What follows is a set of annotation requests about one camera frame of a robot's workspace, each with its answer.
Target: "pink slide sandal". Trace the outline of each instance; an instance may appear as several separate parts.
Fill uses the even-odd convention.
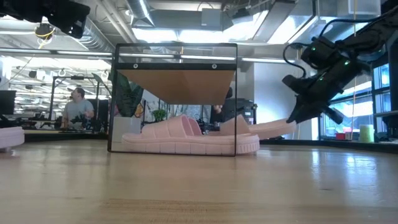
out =
[[[0,149],[19,146],[24,142],[25,134],[21,127],[0,129]]]
[[[232,118],[229,121],[221,124],[220,131],[211,132],[211,135],[230,135],[235,132],[235,119]],[[268,123],[249,125],[246,123],[242,115],[236,117],[236,129],[238,134],[251,133],[257,134],[260,140],[274,138],[284,134],[293,133],[296,129],[296,123],[286,123],[286,119],[280,119],[277,121],[271,121]]]
[[[237,154],[260,148],[256,134],[236,136]],[[233,155],[234,135],[205,136],[198,123],[185,115],[143,127],[141,134],[124,134],[124,151],[165,154]]]

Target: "potted plant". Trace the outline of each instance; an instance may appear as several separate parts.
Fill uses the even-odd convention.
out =
[[[136,83],[129,80],[122,74],[118,74],[118,82],[112,83],[112,88],[116,88],[116,102],[119,116],[115,116],[113,120],[113,141],[121,142],[121,138],[125,133],[139,134],[141,132],[141,119],[134,117],[137,107],[142,99],[144,89]]]
[[[166,111],[163,109],[155,110],[152,112],[152,115],[155,118],[155,122],[160,122],[166,117]]]

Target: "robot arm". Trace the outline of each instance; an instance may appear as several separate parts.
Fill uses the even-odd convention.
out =
[[[337,19],[332,22],[353,21]],[[343,122],[344,115],[329,108],[329,101],[338,93],[343,93],[344,86],[363,70],[369,70],[370,62],[386,53],[386,44],[398,29],[398,6],[366,22],[369,22],[367,26],[345,40],[329,41],[322,36],[325,29],[318,38],[312,39],[301,59],[318,73],[309,78],[287,75],[282,80],[297,93],[296,105],[288,123],[301,123],[322,113],[338,124]]]
[[[19,20],[49,23],[62,32],[80,39],[90,7],[70,0],[0,0],[0,17],[9,15]]]

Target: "computer monitor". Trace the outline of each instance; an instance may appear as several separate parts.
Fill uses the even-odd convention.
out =
[[[0,115],[13,115],[17,91],[0,90]]]

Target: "wooden panel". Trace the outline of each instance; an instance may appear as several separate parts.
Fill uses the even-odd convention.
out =
[[[234,71],[119,70],[130,81],[175,105],[222,105]]]

